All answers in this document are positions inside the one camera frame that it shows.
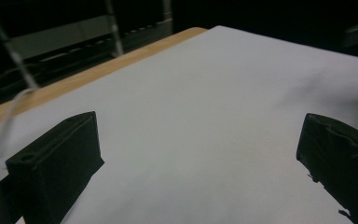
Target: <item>cable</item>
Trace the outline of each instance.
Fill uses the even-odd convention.
[[[7,134],[7,127],[9,125],[9,123],[10,123],[11,116],[12,116],[14,110],[16,109],[16,106],[19,103],[21,97],[24,96],[25,94],[29,93],[29,92],[33,92],[33,91],[36,91],[36,90],[37,90],[36,88],[30,88],[30,89],[23,90],[23,91],[19,92],[13,98],[13,101],[11,102],[10,107],[8,108],[6,114],[5,114],[4,118],[3,118],[2,124],[0,126],[0,144],[2,143],[2,139]]]

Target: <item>table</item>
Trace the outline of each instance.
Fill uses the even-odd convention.
[[[296,146],[309,112],[358,128],[358,58],[215,27],[19,114],[5,156],[91,110],[105,165],[63,223],[350,223]]]

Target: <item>wooden table edge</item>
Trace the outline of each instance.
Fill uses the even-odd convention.
[[[76,75],[70,76],[51,85],[48,85],[36,92],[27,94],[21,98],[21,101],[17,105],[14,115],[19,115],[27,110],[42,105],[52,99],[55,99],[61,95],[66,94],[69,91],[73,91],[83,85],[90,83],[100,77],[111,74],[125,66],[132,63],[141,61],[151,55],[157,54],[165,49],[168,49],[174,45],[177,45],[189,38],[200,35],[206,32],[206,29],[193,27],[175,35],[163,38],[155,43],[144,46],[140,49],[134,50],[121,57],[110,60],[106,63],[101,63],[91,69],[80,72]],[[7,109],[11,101],[0,105],[0,122],[3,116],[7,112]]]

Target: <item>dark background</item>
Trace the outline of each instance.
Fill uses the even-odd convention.
[[[112,0],[119,31],[163,20],[160,0]],[[9,37],[28,35],[49,28],[107,14],[104,0],[0,0],[0,24]],[[0,42],[0,73],[13,66]]]
[[[358,24],[358,1],[173,0],[175,32],[224,25],[320,49],[358,56],[342,48],[344,31]]]

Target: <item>white table surface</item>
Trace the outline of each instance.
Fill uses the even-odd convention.
[[[63,223],[350,223],[296,147],[308,112],[358,128],[358,58],[215,27],[17,116],[6,158],[91,110],[105,165]]]

